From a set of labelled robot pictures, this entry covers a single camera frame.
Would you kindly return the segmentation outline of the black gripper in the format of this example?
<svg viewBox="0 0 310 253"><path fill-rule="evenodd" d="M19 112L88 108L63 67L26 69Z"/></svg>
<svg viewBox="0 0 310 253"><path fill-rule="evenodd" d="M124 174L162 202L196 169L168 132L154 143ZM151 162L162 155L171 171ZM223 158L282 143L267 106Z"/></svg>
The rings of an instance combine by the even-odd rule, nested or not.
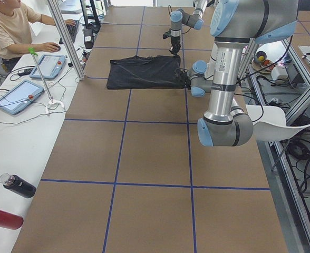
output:
<svg viewBox="0 0 310 253"><path fill-rule="evenodd" d="M186 69L176 69L175 70L175 80L177 87L180 89L191 89L191 80L188 76L188 70Z"/></svg>
<svg viewBox="0 0 310 253"><path fill-rule="evenodd" d="M170 38L171 40L171 48L169 52L172 55L176 55L180 52L181 49L181 31L166 31L162 35L163 39Z"/></svg>

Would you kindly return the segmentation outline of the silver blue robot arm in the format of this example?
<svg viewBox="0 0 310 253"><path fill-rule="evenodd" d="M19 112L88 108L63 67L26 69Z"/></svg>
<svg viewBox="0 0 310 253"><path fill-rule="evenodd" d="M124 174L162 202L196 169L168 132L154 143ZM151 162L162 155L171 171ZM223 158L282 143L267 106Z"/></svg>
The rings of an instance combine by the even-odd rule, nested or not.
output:
<svg viewBox="0 0 310 253"><path fill-rule="evenodd" d="M243 48L280 41L293 35L298 1L218 1L210 34L217 45L214 72L197 61L189 70L191 92L210 92L208 110L198 120L200 143L208 147L245 144L253 134L253 122L234 99Z"/></svg>
<svg viewBox="0 0 310 253"><path fill-rule="evenodd" d="M200 30L204 24L202 19L204 12L214 2L207 0L194 1L193 6L195 9L192 14L188 14L182 8L170 13L170 28L162 35L162 38L164 40L170 38L171 48L169 52L172 55L177 55L181 49L182 25L193 28L194 30Z"/></svg>

